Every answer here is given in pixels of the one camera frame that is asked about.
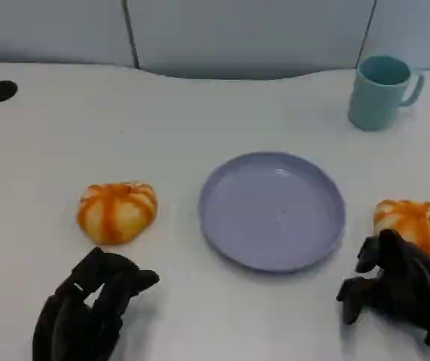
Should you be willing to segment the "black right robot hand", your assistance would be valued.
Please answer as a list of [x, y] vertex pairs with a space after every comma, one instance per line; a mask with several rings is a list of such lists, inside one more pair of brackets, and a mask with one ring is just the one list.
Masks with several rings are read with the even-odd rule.
[[336, 299], [342, 303], [342, 322], [354, 324], [363, 308], [425, 330], [430, 348], [430, 256], [404, 240], [394, 229], [365, 238], [357, 255], [359, 274], [379, 268], [375, 278], [348, 278]]

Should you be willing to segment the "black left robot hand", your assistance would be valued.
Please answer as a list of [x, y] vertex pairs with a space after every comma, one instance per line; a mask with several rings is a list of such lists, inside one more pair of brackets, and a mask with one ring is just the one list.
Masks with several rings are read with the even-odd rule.
[[93, 248], [47, 298], [32, 339], [33, 360], [108, 360], [132, 298], [159, 282], [152, 270]]

